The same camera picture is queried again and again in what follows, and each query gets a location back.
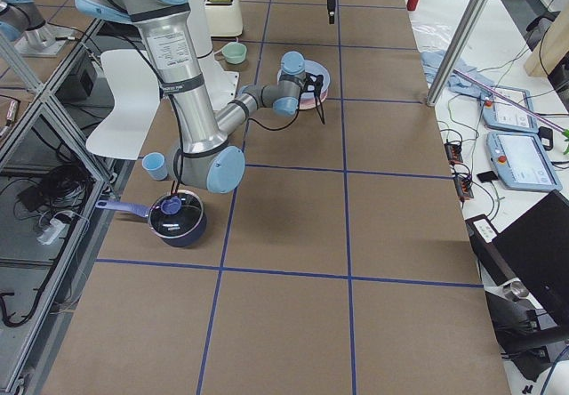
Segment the blue plate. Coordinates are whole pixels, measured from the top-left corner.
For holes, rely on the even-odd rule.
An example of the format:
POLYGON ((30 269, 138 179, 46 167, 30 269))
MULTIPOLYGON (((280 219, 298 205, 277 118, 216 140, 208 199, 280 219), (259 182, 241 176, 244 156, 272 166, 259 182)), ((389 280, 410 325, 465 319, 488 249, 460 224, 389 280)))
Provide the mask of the blue plate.
MULTIPOLYGON (((322 64, 313 61, 313 60, 305 60, 305 72, 307 74, 312 74, 315 76, 322 76, 323 77, 323 86, 320 90, 321 96, 324 97, 327 92, 331 82, 330 74, 328 69, 323 66, 322 64)), ((307 101, 308 99, 314 98, 314 88, 310 87, 306 92, 301 95, 301 99, 303 101, 307 101)))

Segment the pink plate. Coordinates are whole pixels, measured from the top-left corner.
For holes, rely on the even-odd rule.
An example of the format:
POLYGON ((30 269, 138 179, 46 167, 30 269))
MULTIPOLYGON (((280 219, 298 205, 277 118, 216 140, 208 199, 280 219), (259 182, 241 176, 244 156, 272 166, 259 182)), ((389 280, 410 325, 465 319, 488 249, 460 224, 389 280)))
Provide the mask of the pink plate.
MULTIPOLYGON (((313 109, 316 106, 315 88, 311 85, 306 92, 301 94, 299 101, 299 110, 313 109)), ((322 88, 320 92, 320 100, 325 101, 328 95, 328 89, 322 88)))

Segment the green bowl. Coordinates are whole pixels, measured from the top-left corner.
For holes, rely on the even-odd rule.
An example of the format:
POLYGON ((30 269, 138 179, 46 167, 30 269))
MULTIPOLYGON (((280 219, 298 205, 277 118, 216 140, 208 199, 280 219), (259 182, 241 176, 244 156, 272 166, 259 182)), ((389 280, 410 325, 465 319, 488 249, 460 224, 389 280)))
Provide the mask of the green bowl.
POLYGON ((247 47, 239 42, 227 43, 221 48, 221 54, 228 64, 238 65, 246 60, 247 47))

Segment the cream toaster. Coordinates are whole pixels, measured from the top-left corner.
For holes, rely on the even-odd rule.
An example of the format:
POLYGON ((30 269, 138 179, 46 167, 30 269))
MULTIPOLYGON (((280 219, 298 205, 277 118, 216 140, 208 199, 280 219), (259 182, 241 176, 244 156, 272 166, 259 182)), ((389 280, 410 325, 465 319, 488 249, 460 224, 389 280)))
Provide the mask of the cream toaster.
POLYGON ((233 37, 243 33, 239 0, 204 0, 205 15, 213 37, 233 37))

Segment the blue cloth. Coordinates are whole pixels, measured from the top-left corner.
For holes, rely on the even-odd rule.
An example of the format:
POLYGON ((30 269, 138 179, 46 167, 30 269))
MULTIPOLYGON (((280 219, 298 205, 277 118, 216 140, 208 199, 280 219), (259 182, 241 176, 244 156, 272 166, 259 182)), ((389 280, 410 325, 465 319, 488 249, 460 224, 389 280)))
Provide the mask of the blue cloth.
MULTIPOLYGON (((423 51, 420 52, 420 55, 426 81, 431 85, 445 56, 445 51, 423 51)), ((491 79, 481 74, 476 67, 468 65, 463 59, 458 60, 455 69, 460 71, 462 74, 465 74, 468 78, 476 80, 480 84, 484 84, 489 87, 495 86, 495 83, 491 79)), ((479 85, 473 84, 468 79, 461 77, 454 72, 449 76, 446 86, 453 93, 475 98, 478 98, 484 92, 479 85)))

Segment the light blue cup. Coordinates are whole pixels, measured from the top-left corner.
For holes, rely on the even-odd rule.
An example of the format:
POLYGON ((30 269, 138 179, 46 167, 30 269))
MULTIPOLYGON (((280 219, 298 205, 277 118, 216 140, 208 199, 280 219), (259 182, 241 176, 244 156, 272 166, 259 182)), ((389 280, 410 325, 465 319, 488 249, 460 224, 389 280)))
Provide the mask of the light blue cup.
POLYGON ((149 177, 154 181, 163 181, 168 177, 165 156, 160 152, 151 152, 145 155, 141 164, 149 177))

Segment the white plastic chair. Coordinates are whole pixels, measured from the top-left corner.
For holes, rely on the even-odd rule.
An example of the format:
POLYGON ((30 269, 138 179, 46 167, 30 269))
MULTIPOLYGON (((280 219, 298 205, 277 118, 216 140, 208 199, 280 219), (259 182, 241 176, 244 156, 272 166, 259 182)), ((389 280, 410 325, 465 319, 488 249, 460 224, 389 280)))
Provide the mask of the white plastic chair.
POLYGON ((88 136, 86 148, 97 156, 135 160, 160 104, 156 75, 144 51, 106 51, 100 60, 114 106, 88 136))

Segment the dark blue pot with lid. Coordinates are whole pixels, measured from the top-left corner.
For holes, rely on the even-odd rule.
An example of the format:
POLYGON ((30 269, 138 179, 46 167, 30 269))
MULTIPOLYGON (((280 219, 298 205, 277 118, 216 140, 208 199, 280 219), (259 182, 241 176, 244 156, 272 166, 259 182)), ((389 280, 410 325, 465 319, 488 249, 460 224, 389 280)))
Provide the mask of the dark blue pot with lid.
POLYGON ((157 199, 151 206, 100 199, 95 206, 137 215, 167 245, 187 247, 200 239, 207 227, 207 216, 201 198, 192 191, 179 190, 157 199))

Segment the upper teach pendant tablet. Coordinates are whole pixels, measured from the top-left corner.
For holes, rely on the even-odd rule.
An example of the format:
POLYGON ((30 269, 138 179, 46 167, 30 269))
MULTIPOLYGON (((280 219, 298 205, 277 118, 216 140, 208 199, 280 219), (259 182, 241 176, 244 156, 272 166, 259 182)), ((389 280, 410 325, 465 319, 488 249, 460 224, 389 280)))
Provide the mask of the upper teach pendant tablet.
MULTIPOLYGON (((533 104, 527 90, 496 86, 495 91, 513 100, 514 102, 533 110, 533 104)), ((535 117, 528 115, 503 99, 496 98, 491 93, 483 90, 480 94, 482 117, 488 129, 537 133, 538 124, 535 117)))

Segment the teach pendant tablet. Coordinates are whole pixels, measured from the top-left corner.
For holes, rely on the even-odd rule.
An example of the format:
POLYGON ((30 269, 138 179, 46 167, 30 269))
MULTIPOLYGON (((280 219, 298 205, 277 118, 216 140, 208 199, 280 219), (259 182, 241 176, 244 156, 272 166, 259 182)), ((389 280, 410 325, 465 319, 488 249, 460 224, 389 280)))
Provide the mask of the teach pendant tablet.
POLYGON ((549 192, 563 188, 536 134, 491 131, 486 147, 507 189, 549 192))
MULTIPOLYGON (((514 102, 533 110, 533 104, 527 90, 496 86, 495 91, 513 100, 514 102)), ((480 94, 482 117, 488 129, 537 133, 538 124, 535 117, 528 115, 503 99, 496 98, 491 93, 483 90, 480 94)))

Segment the lower teach pendant tablet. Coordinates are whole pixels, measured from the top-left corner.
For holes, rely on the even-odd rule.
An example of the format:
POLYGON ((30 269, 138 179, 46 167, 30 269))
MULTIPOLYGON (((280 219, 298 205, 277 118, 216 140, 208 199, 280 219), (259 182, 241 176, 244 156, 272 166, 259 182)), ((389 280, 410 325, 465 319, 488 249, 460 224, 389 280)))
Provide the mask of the lower teach pendant tablet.
POLYGON ((563 188, 536 134, 491 131, 486 147, 507 189, 549 192, 563 188))

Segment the green tipped grabber stick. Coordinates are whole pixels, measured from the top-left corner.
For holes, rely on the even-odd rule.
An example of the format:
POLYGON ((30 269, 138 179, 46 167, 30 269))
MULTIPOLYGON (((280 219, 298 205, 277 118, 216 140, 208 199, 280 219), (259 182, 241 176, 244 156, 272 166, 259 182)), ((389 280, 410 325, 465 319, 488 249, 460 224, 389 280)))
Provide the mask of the green tipped grabber stick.
POLYGON ((551 129, 560 132, 564 137, 565 137, 565 142, 568 142, 568 138, 569 138, 569 133, 568 130, 566 128, 563 128, 561 125, 558 125, 552 121, 550 121, 549 119, 547 119, 546 117, 539 115, 535 112, 533 112, 532 110, 530 110, 529 108, 525 107, 522 104, 519 104, 513 100, 511 100, 510 98, 504 96, 503 94, 495 91, 492 87, 479 82, 478 80, 476 80, 475 78, 470 77, 469 75, 467 75, 466 73, 463 73, 461 71, 459 71, 458 69, 454 69, 453 73, 462 78, 465 79, 467 81, 469 81, 470 83, 472 83, 473 85, 476 85, 478 87, 480 87, 481 89, 489 92, 494 98, 498 98, 504 102, 507 102, 509 105, 520 109, 521 111, 524 111, 526 114, 530 115, 531 117, 534 117, 536 120, 541 121, 543 124, 547 125, 548 127, 550 127, 551 129))

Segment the white power strip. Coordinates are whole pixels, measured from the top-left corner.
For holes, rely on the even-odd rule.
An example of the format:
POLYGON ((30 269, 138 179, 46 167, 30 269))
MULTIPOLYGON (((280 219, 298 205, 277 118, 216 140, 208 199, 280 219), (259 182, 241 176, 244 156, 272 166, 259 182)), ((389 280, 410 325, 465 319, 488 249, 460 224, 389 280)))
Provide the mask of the white power strip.
POLYGON ((37 241, 43 245, 50 245, 61 232, 71 223, 69 214, 56 214, 53 216, 48 226, 43 230, 42 234, 37 237, 37 241))

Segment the aluminium frame post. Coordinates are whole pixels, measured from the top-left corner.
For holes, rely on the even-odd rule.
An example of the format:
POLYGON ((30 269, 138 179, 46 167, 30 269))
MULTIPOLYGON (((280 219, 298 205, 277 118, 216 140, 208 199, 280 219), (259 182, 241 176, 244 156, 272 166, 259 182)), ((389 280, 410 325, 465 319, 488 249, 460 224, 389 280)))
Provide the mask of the aluminium frame post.
POLYGON ((469 40, 469 37, 477 24, 482 11, 488 0, 469 0, 466 9, 461 16, 458 28, 455 30, 451 43, 445 52, 445 56, 441 61, 437 74, 429 92, 426 96, 426 104, 430 107, 434 107, 445 88, 447 81, 449 80, 458 59, 469 40))

